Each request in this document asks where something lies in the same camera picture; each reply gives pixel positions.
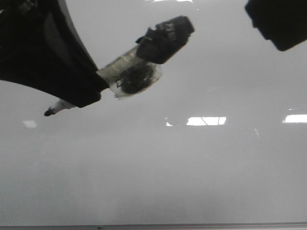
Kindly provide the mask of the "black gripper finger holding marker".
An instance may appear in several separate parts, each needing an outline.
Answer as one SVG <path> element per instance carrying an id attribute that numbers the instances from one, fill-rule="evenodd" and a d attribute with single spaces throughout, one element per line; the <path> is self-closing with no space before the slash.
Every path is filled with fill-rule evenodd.
<path id="1" fill-rule="evenodd" d="M 108 84 L 81 41 L 64 0 L 0 3 L 0 78 L 79 108 L 101 99 Z"/>

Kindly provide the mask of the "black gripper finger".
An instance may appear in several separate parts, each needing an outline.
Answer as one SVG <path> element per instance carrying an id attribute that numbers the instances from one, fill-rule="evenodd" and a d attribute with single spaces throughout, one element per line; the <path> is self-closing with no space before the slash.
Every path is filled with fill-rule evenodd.
<path id="1" fill-rule="evenodd" d="M 261 35 L 279 51 L 286 51 L 307 40 L 305 0 L 249 0 L 245 11 Z"/>

